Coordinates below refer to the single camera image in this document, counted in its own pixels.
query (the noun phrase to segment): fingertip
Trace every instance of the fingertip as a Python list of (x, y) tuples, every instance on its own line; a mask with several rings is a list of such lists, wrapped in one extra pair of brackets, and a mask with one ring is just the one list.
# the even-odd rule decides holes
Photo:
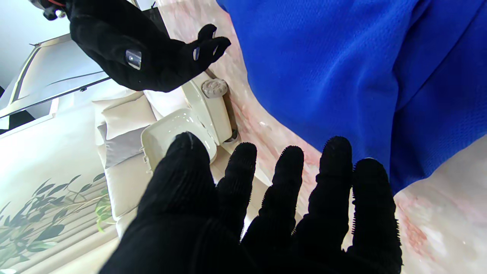
[(365, 158), (357, 162), (354, 177), (361, 183), (389, 182), (384, 166), (373, 158)]
[(276, 163), (275, 173), (287, 176), (302, 176), (304, 166), (304, 152), (298, 146), (286, 147)]
[(234, 163), (241, 163), (243, 166), (255, 169), (257, 161), (257, 147), (248, 142), (240, 143), (233, 151), (230, 159), (228, 160), (228, 166)]
[(213, 24), (207, 24), (203, 26), (198, 33), (198, 40), (201, 42), (203, 40), (212, 39), (217, 27)]
[(347, 138), (335, 136), (326, 142), (319, 160), (319, 171), (338, 176), (351, 174), (352, 146)]
[(171, 155), (185, 155), (191, 154), (193, 157), (201, 159), (205, 162), (210, 161), (208, 150), (205, 145), (191, 132), (183, 132), (174, 138), (174, 141), (169, 146), (166, 156)]

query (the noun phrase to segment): blue cloth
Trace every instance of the blue cloth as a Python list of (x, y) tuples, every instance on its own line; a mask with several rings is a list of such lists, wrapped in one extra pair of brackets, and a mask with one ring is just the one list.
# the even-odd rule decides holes
[(484, 0), (218, 0), (262, 106), (321, 150), (348, 138), (394, 193), (487, 132)]

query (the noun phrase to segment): pink marble surface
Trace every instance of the pink marble surface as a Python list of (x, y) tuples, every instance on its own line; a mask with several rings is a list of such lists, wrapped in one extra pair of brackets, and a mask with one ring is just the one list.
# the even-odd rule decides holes
[[(159, 10), (174, 39), (190, 42), (202, 26), (213, 23), (218, 36), (232, 41), (226, 54), (210, 66), (231, 88), (231, 102), (242, 141), (258, 148), (260, 168), (269, 179), (281, 151), (298, 145), (305, 153), (298, 212), (318, 173), (320, 152), (277, 122), (257, 102), (230, 16), (215, 0), (158, 0)], [(398, 193), (396, 217), (403, 243), (403, 273), (485, 273), (487, 271), (487, 137), (459, 152), (430, 178)], [(349, 233), (344, 247), (351, 244)]]

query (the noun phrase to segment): gloved hand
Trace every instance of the gloved hand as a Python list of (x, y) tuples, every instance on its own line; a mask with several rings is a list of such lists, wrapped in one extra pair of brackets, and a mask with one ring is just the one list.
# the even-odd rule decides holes
[[(259, 216), (242, 240), (258, 265), (273, 271), (282, 264), (269, 261), (273, 255), (314, 262), (338, 273), (400, 273), (402, 252), (395, 203), (384, 167), (368, 158), (353, 169), (349, 141), (343, 137), (330, 139), (320, 159), (317, 185), (309, 197), (309, 213), (292, 233), (302, 169), (301, 149), (286, 148)], [(354, 238), (345, 253), (341, 245), (349, 229), (351, 187), (356, 206)]]
[(171, 46), (164, 58), (165, 68), (161, 73), (163, 92), (171, 91), (204, 72), (223, 56), (231, 45), (226, 37), (214, 37), (217, 27), (208, 24), (198, 33), (198, 38), (189, 44), (171, 40)]
[[(257, 150), (240, 144), (215, 187), (205, 146), (183, 133), (169, 147), (142, 197), (137, 218), (100, 273), (399, 273), (395, 204), (380, 163), (352, 168), (347, 139), (329, 140), (309, 213), (296, 226), (304, 155), (286, 148), (259, 216), (239, 244)], [(344, 252), (348, 198), (355, 195), (353, 245)]]
[(179, 134), (100, 273), (259, 273), (239, 246), (256, 155), (253, 144), (240, 144), (215, 187), (205, 146)]

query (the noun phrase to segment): finger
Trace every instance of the finger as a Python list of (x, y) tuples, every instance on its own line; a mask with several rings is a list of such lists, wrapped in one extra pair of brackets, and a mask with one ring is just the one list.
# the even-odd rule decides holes
[(279, 158), (272, 186), (265, 192), (259, 215), (251, 222), (242, 244), (253, 252), (286, 248), (296, 221), (296, 202), (302, 184), (304, 154), (287, 147)]
[(176, 136), (157, 165), (138, 214), (217, 216), (217, 194), (205, 146), (192, 133)]
[(355, 219), (353, 244), (347, 253), (399, 273), (402, 265), (401, 242), (391, 186), (384, 167), (374, 159), (357, 163), (352, 186)]
[(319, 160), (317, 185), (309, 197), (308, 214), (296, 227), (295, 248), (318, 260), (341, 251), (348, 232), (348, 203), (352, 177), (352, 147), (333, 137)]
[(223, 54), (225, 50), (232, 43), (226, 37), (217, 37), (215, 39), (204, 41), (200, 44), (200, 56), (199, 60), (204, 65), (210, 65), (216, 62)]
[(252, 192), (257, 148), (251, 143), (241, 143), (235, 148), (225, 176), (217, 185), (220, 203), (220, 221), (238, 239), (244, 227), (244, 218)]
[(204, 40), (210, 40), (215, 38), (216, 26), (213, 24), (205, 25), (201, 28), (198, 33), (198, 41), (203, 42)]

